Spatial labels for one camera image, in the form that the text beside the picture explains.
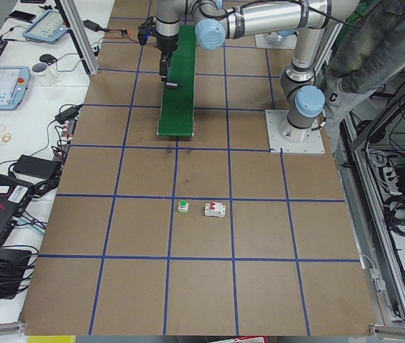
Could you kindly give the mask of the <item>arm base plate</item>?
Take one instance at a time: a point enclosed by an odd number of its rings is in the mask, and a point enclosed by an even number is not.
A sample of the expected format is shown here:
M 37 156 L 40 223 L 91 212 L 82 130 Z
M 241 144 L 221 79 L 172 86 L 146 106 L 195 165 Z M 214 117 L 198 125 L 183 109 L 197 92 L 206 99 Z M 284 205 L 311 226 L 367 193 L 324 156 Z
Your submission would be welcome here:
M 269 151 L 272 154 L 325 154 L 321 127 L 317 120 L 307 129 L 297 129 L 288 122 L 288 110 L 265 111 Z
M 255 44 L 257 49 L 287 49 L 294 50 L 296 46 L 297 35 L 291 34 L 282 36 L 278 32 L 268 34 L 257 34 Z

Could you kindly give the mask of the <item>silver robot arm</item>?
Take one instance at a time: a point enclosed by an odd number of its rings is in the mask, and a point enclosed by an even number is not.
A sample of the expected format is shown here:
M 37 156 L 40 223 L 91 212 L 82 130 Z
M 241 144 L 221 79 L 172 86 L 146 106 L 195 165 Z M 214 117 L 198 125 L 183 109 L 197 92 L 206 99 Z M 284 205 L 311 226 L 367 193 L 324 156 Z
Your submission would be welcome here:
M 267 109 L 295 109 L 315 82 L 315 60 L 328 30 L 356 1 L 158 1 L 142 34 L 155 38 L 159 75 L 174 94 L 161 117 L 202 119 L 225 113 L 227 144 L 240 146 L 241 121 L 266 132 Z

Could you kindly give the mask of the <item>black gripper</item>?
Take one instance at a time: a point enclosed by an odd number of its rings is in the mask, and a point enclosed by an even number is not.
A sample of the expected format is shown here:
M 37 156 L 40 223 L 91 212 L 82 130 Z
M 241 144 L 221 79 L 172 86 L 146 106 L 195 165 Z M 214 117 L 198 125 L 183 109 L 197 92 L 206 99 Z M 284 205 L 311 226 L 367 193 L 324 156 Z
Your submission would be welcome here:
M 163 82 L 167 81 L 171 63 L 171 55 L 178 49 L 178 42 L 179 34 L 165 36 L 159 32 L 156 33 L 156 47 L 161 52 L 159 60 L 159 76 Z M 178 84 L 174 82 L 166 82 L 166 87 L 170 89 L 177 89 Z

